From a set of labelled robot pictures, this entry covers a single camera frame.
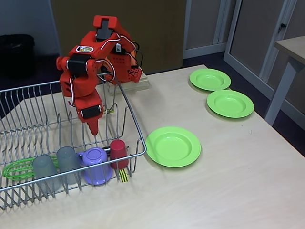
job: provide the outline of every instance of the cup handle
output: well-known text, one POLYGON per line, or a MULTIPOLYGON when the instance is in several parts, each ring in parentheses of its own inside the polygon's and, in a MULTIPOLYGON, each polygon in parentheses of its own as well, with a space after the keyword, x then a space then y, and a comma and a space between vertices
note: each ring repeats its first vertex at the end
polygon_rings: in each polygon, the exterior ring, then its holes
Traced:
POLYGON ((85 154, 85 152, 78 152, 78 153, 76 153, 76 155, 77 155, 77 157, 79 158, 80 163, 81 163, 82 165, 84 165, 83 160, 82 160, 82 157, 84 156, 84 154, 85 154))

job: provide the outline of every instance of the yellow and black tape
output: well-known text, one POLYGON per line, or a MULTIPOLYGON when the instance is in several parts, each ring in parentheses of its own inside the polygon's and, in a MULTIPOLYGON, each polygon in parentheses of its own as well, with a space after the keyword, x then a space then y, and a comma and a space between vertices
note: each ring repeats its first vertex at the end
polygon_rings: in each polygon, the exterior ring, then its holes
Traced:
POLYGON ((121 182, 128 182, 127 173, 125 172, 125 169, 119 170, 121 182))

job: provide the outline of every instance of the red cup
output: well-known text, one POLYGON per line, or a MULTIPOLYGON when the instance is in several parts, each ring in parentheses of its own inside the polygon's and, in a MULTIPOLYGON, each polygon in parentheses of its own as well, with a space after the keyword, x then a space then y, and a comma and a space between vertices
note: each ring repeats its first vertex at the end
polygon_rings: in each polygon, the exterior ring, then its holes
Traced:
MULTIPOLYGON (((110 160, 118 159, 127 156, 126 145, 122 140, 114 140, 110 143, 110 160)), ((114 169, 123 169, 128 166, 128 159, 111 163, 110 166, 114 169)))

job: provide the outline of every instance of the sticker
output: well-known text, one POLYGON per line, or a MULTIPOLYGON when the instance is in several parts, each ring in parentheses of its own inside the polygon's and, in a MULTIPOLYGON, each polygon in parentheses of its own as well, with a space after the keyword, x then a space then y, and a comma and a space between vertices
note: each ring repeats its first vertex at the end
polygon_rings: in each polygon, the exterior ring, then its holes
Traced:
POLYGON ((92 52, 94 50, 94 48, 90 47, 90 46, 82 46, 79 45, 76 48, 77 52, 92 52))
POLYGON ((127 174, 124 169, 119 170, 121 182, 128 182, 127 174))

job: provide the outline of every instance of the table leg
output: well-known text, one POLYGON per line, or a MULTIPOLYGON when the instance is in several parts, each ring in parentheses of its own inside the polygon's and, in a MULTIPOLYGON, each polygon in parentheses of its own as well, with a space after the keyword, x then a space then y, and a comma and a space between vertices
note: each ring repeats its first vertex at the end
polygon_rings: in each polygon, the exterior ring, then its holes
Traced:
POLYGON ((273 125, 273 123, 275 122, 277 114, 279 113, 282 107, 282 104, 286 98, 286 95, 288 93, 292 81, 294 80, 296 73, 301 71, 303 67, 304 65, 296 61, 295 59, 289 59, 283 77, 273 95, 273 98, 271 99, 271 102, 266 112, 265 121, 269 123, 269 125, 273 125))

